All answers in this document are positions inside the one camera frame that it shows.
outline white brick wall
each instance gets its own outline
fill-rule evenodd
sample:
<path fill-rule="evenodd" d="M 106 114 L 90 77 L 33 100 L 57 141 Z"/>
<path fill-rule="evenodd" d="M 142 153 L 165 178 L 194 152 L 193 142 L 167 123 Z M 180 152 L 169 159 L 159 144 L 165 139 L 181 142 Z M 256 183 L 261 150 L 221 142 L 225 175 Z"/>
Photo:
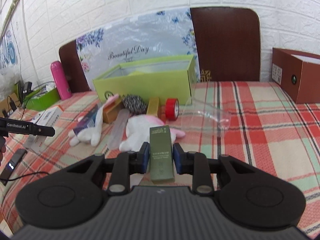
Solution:
<path fill-rule="evenodd" d="M 261 80 L 270 79 L 272 47 L 320 54 L 320 0 L 24 0 L 12 21 L 24 78 L 34 78 L 31 57 L 41 82 L 51 80 L 50 63 L 59 59 L 59 47 L 77 36 L 130 15 L 175 6 L 235 6 L 257 12 L 261 25 Z M 2 0 L 2 15 L 9 3 Z"/>

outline tape roll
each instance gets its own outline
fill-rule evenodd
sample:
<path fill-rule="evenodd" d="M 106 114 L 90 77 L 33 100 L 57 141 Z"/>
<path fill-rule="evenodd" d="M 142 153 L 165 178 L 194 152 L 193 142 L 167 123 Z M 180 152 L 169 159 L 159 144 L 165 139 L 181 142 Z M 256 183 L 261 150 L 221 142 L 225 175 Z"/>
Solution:
<path fill-rule="evenodd" d="M 168 98 L 165 103 L 165 117 L 175 121 L 179 116 L 179 101 L 177 98 Z"/>

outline floral poster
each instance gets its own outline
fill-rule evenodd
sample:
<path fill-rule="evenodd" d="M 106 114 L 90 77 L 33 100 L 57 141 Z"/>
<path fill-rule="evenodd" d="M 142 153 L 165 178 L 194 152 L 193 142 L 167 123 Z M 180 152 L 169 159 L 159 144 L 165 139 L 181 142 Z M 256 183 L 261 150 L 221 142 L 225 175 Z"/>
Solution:
<path fill-rule="evenodd" d="M 119 63 L 171 55 L 195 55 L 200 79 L 190 8 L 126 18 L 79 37 L 76 48 L 92 90 L 92 80 Z"/>

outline plastic bag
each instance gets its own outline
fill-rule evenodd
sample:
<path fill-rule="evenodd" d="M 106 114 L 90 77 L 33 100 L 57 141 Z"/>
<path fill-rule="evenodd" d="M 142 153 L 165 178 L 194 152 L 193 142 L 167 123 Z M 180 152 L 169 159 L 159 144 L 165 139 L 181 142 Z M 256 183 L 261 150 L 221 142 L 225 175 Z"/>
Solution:
<path fill-rule="evenodd" d="M 13 92 L 16 81 L 14 70 L 10 67 L 0 69 L 0 101 L 5 100 Z"/>
<path fill-rule="evenodd" d="M 92 79 L 123 62 L 193 54 L 200 79 L 196 38 L 190 8 L 148 13 L 112 23 L 76 40 L 78 56 L 90 89 Z"/>
<path fill-rule="evenodd" d="M 189 98 L 181 109 L 181 129 L 190 134 L 201 133 L 203 138 L 223 137 L 230 127 L 231 114 L 213 104 Z"/>

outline yellow-green box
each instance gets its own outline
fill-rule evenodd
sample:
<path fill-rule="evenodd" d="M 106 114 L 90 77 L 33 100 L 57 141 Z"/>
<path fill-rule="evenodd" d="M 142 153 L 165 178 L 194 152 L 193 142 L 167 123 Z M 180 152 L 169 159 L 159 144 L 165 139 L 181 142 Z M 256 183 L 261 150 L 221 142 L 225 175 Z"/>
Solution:
<path fill-rule="evenodd" d="M 193 55 L 168 56 L 121 63 L 93 80 L 102 102 L 105 92 L 136 94 L 146 102 L 159 97 L 165 104 L 168 98 L 178 98 L 184 105 L 193 95 L 197 82 Z"/>

